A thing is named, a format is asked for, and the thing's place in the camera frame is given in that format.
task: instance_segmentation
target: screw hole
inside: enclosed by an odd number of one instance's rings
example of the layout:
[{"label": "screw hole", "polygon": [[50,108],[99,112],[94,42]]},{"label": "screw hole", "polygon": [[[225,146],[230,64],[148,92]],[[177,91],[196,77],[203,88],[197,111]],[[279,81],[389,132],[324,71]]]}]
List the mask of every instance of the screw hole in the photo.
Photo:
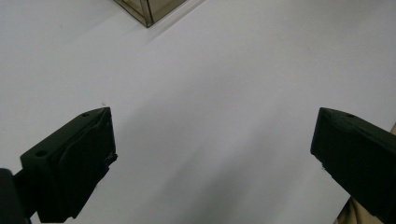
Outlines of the screw hole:
[{"label": "screw hole", "polygon": [[42,150],[42,151],[38,151],[35,155],[37,157],[43,157],[43,156],[47,155],[47,153],[48,153],[48,151]]}]

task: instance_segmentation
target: black plastic part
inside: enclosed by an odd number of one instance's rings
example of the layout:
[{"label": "black plastic part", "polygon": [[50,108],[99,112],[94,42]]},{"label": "black plastic part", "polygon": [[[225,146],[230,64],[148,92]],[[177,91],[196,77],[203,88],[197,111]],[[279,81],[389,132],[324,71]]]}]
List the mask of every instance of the black plastic part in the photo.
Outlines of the black plastic part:
[{"label": "black plastic part", "polygon": [[29,188],[17,188],[34,195],[23,202],[25,215],[36,210],[43,223],[76,218],[116,158],[110,108],[77,116],[21,156],[18,181]]},{"label": "black plastic part", "polygon": [[373,216],[396,223],[396,136],[354,115],[321,108],[311,153]]},{"label": "black plastic part", "polygon": [[0,169],[0,223],[29,223],[23,214],[12,173],[7,169]]}]

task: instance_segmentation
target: white surface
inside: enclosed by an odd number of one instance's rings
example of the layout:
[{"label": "white surface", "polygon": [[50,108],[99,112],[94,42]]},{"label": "white surface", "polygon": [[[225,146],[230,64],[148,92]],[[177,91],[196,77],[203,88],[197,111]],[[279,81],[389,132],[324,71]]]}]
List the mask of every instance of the white surface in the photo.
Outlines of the white surface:
[{"label": "white surface", "polygon": [[109,105],[120,159],[68,223],[332,223],[348,196],[309,153],[318,109],[390,130],[395,11],[190,0],[146,29],[110,0],[1,1],[0,164]]}]

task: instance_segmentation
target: box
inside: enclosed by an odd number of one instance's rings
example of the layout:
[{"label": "box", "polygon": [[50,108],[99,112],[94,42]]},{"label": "box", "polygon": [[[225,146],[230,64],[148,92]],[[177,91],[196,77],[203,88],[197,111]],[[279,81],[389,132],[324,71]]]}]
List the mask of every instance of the box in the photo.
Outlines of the box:
[{"label": "box", "polygon": [[114,0],[146,27],[150,27],[186,0]]}]

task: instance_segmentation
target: white table surface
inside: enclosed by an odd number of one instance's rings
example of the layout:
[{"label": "white table surface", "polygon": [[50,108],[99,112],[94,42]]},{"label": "white table surface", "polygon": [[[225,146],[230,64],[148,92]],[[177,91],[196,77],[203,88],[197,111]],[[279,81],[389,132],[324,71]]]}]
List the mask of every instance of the white table surface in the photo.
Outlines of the white table surface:
[{"label": "white table surface", "polygon": [[146,29],[111,0],[0,1],[1,167],[107,105],[119,160],[67,223],[332,223],[348,195],[310,155],[318,109],[390,130],[395,12],[190,0]]}]

